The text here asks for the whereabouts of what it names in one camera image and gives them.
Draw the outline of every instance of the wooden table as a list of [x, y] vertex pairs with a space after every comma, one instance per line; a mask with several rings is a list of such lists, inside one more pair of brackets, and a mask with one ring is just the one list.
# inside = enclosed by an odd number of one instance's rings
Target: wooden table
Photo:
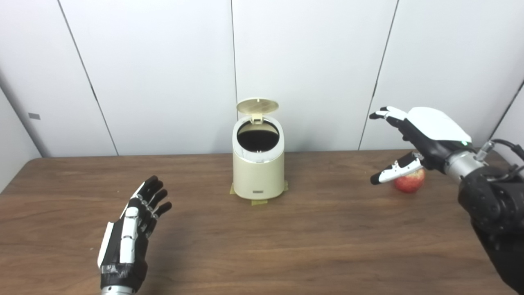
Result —
[[258, 206], [229, 194], [230, 154], [33, 160], [0, 195], [1, 294], [99, 294], [105, 225], [153, 174], [173, 210], [139, 294], [513, 294], [450, 179], [370, 185], [405, 153], [287, 153], [289, 191]]

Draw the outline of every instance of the apple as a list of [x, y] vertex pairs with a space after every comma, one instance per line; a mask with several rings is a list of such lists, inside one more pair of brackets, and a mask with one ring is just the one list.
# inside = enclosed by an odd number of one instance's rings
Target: apple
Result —
[[395, 179], [395, 187], [405, 193], [414, 193], [424, 184], [424, 168]]

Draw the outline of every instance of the open lid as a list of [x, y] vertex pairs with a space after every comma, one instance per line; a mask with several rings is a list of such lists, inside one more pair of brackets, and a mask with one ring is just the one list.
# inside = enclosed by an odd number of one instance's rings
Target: open lid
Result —
[[244, 114], [251, 115], [252, 124], [262, 124], [262, 115], [269, 114], [278, 109], [278, 103], [267, 98], [254, 97], [239, 102], [236, 109]]

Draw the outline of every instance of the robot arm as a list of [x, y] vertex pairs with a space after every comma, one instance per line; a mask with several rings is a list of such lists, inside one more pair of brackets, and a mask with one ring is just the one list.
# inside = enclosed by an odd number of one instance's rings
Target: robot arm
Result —
[[127, 295], [140, 289], [147, 273], [148, 238], [158, 218], [171, 209], [163, 183], [156, 176], [142, 183], [124, 208], [120, 219], [107, 223], [98, 257], [102, 294]]
[[492, 140], [476, 153], [471, 137], [435, 109], [413, 108], [405, 113], [384, 107], [369, 118], [385, 119], [420, 153], [398, 159], [373, 175], [371, 183], [393, 180], [422, 166], [451, 177], [459, 185], [458, 202], [469, 213], [473, 229], [500, 277], [524, 294], [524, 181], [518, 174], [524, 166], [505, 172], [484, 162], [495, 143], [509, 146], [523, 160], [524, 150], [504, 140]]

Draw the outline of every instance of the beige trash can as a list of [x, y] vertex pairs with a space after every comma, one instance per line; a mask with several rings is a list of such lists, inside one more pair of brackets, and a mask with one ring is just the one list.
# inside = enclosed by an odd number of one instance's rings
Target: beige trash can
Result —
[[249, 98], [236, 106], [247, 116], [233, 128], [233, 189], [245, 199], [261, 200], [279, 196], [284, 181], [284, 133], [280, 123], [267, 116], [278, 103]]

